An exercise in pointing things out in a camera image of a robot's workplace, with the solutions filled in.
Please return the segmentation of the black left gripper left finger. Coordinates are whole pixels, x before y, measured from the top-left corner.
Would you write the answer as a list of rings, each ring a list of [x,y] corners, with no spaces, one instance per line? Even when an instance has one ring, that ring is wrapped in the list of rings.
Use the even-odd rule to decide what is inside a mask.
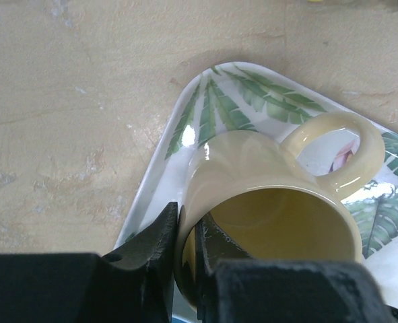
[[[170,322],[178,205],[112,252],[0,254],[0,322]]]

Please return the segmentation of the yellow ceramic cup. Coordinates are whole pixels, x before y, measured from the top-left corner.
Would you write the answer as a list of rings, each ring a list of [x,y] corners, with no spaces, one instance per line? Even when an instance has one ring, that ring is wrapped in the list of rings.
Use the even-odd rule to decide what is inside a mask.
[[[312,141],[346,129],[359,135],[360,145],[344,166],[315,176],[298,163]],[[191,160],[180,210],[174,276],[183,297],[197,307],[195,226],[206,215],[243,256],[361,262],[360,230],[343,200],[376,175],[384,157],[378,129],[350,112],[320,114],[281,143],[248,130],[208,140]]]

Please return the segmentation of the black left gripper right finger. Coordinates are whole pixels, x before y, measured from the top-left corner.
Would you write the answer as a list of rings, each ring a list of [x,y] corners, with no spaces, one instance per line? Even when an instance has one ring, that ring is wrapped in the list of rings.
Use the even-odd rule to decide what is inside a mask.
[[[254,259],[206,215],[195,226],[202,322],[390,322],[369,272],[355,262]]]

